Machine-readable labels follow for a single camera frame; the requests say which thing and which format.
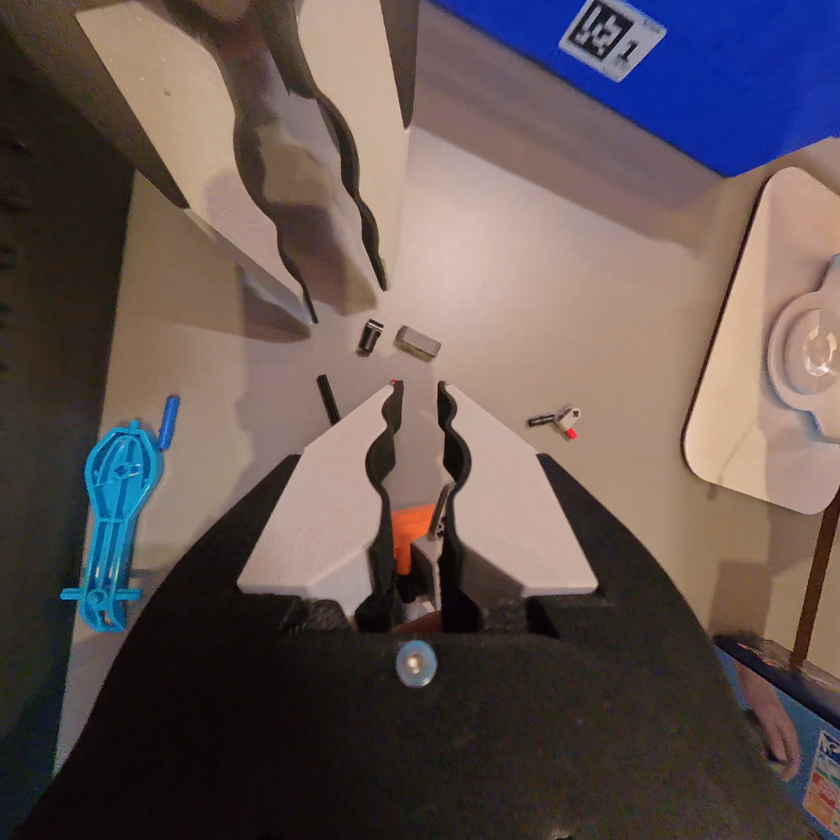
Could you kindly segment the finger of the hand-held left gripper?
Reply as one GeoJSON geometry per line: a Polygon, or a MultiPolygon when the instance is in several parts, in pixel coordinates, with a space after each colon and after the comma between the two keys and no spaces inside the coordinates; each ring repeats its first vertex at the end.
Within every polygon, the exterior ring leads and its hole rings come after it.
{"type": "Polygon", "coordinates": [[[403,115],[380,2],[258,2],[287,87],[315,102],[381,289],[396,265],[403,209],[403,115]]]}
{"type": "Polygon", "coordinates": [[[255,295],[317,323],[308,291],[281,259],[276,226],[243,182],[235,108],[215,59],[161,2],[107,3],[76,19],[183,195],[185,215],[255,295]]]}

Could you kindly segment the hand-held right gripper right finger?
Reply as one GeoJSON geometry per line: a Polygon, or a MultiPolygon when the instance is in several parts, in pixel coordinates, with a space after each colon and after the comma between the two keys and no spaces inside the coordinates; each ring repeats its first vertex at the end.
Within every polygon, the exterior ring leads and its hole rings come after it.
{"type": "Polygon", "coordinates": [[[437,385],[445,504],[442,606],[480,613],[532,597],[590,595],[595,573],[537,451],[455,385],[437,385]]]}

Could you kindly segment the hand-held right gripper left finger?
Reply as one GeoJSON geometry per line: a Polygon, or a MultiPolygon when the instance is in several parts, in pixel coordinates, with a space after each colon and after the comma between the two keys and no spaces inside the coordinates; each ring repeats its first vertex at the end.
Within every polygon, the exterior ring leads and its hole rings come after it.
{"type": "Polygon", "coordinates": [[[307,446],[238,577],[247,595],[336,602],[358,627],[392,627],[391,502],[404,383],[381,388],[307,446]]]}

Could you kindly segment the grey wheel module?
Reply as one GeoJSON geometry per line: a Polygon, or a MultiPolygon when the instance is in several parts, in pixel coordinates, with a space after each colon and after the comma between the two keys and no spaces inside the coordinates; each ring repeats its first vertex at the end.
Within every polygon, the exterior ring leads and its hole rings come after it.
{"type": "Polygon", "coordinates": [[[444,547],[446,506],[455,488],[443,486],[434,505],[392,512],[395,581],[402,622],[420,620],[441,608],[439,560],[444,547]]]}

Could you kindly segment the blue storage bin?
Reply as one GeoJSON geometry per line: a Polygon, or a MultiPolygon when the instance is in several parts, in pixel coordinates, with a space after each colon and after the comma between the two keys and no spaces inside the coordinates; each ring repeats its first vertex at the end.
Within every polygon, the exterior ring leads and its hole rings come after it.
{"type": "Polygon", "coordinates": [[[838,138],[838,1],[440,1],[723,176],[838,138]]]}

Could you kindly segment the small black white red connector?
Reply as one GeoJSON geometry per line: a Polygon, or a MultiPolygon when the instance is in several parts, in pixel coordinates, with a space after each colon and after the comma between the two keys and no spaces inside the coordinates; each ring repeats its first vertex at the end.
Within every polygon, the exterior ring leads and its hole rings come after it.
{"type": "Polygon", "coordinates": [[[575,440],[578,438],[576,424],[581,418],[581,410],[576,406],[566,406],[556,413],[544,413],[531,416],[527,419],[528,427],[551,426],[566,439],[575,440]]]}

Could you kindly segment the short grey toy beam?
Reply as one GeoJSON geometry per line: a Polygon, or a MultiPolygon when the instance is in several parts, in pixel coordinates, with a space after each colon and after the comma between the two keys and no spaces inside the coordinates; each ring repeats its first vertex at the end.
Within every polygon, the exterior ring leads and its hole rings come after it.
{"type": "Polygon", "coordinates": [[[436,359],[442,348],[441,342],[406,324],[397,330],[394,345],[397,349],[424,361],[436,359]]]}

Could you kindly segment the white base board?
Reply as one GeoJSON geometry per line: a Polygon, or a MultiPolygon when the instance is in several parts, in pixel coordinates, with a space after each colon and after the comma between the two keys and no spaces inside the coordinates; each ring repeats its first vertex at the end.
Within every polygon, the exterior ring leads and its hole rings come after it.
{"type": "Polygon", "coordinates": [[[682,443],[699,478],[805,515],[838,491],[839,446],[782,403],[766,352],[781,310],[819,287],[838,234],[838,194],[803,169],[784,168],[761,187],[682,443]]]}

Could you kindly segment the black perforated mat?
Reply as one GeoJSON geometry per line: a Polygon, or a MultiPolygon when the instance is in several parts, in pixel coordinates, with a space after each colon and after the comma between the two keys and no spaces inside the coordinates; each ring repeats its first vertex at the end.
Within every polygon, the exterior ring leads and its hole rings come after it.
{"type": "Polygon", "coordinates": [[[133,170],[2,28],[2,810],[50,776],[133,170]]]}

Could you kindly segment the white round stand base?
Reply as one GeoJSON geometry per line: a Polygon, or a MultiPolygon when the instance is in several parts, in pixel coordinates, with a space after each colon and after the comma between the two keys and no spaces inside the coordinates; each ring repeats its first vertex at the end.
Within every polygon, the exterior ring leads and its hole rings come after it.
{"type": "Polygon", "coordinates": [[[810,416],[819,438],[839,443],[839,255],[813,291],[792,299],[770,332],[766,364],[776,395],[810,416]]]}

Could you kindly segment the dark blue toy kit box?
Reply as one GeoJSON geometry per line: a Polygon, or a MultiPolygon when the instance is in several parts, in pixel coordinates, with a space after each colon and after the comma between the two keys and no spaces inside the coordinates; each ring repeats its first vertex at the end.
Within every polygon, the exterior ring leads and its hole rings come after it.
{"type": "Polygon", "coordinates": [[[749,633],[713,641],[766,763],[819,836],[838,839],[838,678],[749,633]]]}

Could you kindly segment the light blue toy frame piece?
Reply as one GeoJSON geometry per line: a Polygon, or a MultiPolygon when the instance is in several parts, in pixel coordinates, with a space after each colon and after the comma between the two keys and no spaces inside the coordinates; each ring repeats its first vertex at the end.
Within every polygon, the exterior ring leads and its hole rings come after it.
{"type": "Polygon", "coordinates": [[[133,547],[138,519],[162,473],[156,437],[138,421],[112,428],[87,457],[87,558],[79,585],[64,589],[59,598],[75,602],[82,622],[96,633],[124,631],[126,605],[142,596],[130,584],[133,547]]]}

